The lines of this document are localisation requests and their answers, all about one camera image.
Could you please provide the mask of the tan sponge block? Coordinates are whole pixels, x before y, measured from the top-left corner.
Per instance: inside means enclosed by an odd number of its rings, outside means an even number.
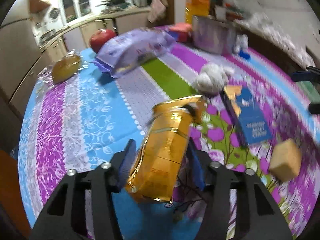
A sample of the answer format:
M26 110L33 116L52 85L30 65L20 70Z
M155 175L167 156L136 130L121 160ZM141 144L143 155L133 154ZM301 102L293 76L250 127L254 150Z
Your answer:
M302 154L296 143L287 139L273 148L269 172L281 182L298 177L302 162Z

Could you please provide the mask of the gold foil snack package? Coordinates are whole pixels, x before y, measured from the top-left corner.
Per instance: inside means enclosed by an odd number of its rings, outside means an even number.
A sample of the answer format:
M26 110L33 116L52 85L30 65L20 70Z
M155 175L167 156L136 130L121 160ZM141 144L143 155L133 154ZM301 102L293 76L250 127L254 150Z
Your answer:
M189 127L201 122L201 95L165 101L153 107L150 128L125 185L138 203L172 201L174 186L189 143Z

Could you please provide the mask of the blue cigarette box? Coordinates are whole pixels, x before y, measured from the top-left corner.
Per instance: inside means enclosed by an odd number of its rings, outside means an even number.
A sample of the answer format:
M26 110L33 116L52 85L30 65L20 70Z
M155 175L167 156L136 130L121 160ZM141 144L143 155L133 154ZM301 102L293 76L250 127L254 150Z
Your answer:
M231 120L235 123L238 138L243 146L272 139L263 112L247 87L226 85L220 95Z

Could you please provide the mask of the white tissue ball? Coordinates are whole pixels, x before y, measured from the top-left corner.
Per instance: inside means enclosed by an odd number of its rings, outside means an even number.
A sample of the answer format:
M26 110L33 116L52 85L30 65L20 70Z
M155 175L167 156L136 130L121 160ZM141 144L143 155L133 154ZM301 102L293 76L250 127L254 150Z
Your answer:
M234 69L231 67L207 63L193 81L193 87L201 93L215 95L229 83L229 78L233 74Z

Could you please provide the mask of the kitchen cabinets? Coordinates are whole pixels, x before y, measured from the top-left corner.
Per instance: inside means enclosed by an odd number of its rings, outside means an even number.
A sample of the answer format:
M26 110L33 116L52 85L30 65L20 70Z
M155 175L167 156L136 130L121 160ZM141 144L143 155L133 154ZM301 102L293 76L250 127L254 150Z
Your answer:
M147 25L149 7L130 7L108 14L89 15L67 26L38 46L29 20L1 28L1 96L18 115L23 115L37 75L59 61L69 50L89 48L89 39L99 29L122 34Z

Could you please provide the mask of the colourful floral tablecloth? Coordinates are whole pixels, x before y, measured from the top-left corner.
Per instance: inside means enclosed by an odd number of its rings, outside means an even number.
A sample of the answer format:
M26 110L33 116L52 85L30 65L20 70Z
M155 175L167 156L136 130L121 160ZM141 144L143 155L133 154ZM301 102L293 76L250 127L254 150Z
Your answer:
M294 237L319 214L319 117L281 66L260 49L251 58L218 56L182 44L117 80L93 64L52 86L38 79L25 110L18 150L22 202L30 225L68 169L84 172L111 159L129 139L141 142L152 107L192 94L191 80L209 62L235 69L233 82L246 85L263 110L273 139L243 148L221 99L209 102L191 137L197 148L227 168L256 170L277 202ZM302 154L298 177L281 182L268 168L274 146L291 138Z

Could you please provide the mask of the blue bottle cap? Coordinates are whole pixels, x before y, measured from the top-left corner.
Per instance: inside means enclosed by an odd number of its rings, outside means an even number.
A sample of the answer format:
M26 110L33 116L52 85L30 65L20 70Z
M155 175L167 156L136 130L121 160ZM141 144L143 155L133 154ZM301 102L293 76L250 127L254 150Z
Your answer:
M238 55L245 60L249 60L251 58L250 54L247 52L244 52L243 50L240 50Z

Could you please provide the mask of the grey white cloth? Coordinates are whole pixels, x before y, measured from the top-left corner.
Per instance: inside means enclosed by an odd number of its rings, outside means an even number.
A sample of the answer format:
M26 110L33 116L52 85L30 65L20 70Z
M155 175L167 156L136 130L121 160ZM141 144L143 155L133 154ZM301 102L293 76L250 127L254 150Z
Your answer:
M238 55L241 51L246 53L248 50L248 36L241 34L236 36L233 53Z

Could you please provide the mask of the steel mug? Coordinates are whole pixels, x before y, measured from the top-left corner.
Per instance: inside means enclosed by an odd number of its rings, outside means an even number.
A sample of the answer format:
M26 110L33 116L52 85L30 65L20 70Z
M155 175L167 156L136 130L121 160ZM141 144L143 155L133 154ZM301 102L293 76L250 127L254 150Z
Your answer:
M232 22L221 22L213 16L192 18L193 45L206 52L227 55L233 52L236 42L236 27Z

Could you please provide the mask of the wrapped brown bun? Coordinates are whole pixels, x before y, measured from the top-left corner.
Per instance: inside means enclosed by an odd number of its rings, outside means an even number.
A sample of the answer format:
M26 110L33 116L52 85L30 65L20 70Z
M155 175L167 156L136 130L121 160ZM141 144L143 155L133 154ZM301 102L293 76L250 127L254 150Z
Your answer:
M60 84L88 66L86 60L74 49L67 52L59 61L46 66L37 75L45 83Z

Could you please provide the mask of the purple snack bag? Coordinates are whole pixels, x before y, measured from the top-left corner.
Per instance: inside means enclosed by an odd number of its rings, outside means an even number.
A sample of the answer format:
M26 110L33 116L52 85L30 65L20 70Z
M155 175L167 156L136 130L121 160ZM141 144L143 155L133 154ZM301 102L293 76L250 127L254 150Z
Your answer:
M102 73L119 78L171 51L176 40L161 29L138 28L108 40L92 63Z

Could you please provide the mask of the pink hanging towel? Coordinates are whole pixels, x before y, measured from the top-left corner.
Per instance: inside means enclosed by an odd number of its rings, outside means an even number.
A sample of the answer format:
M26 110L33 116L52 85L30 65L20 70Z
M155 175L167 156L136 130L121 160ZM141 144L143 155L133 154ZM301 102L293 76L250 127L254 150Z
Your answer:
M151 11L148 14L148 21L150 23L155 23L156 21L165 18L167 7L167 0L152 0L150 5Z

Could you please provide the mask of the red apple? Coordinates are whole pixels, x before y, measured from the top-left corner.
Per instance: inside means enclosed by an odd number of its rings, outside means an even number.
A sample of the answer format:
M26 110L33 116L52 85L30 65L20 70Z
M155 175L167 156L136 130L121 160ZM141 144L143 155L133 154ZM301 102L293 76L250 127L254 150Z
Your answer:
M89 39L89 45L95 53L110 39L116 37L116 33L110 29L99 29Z

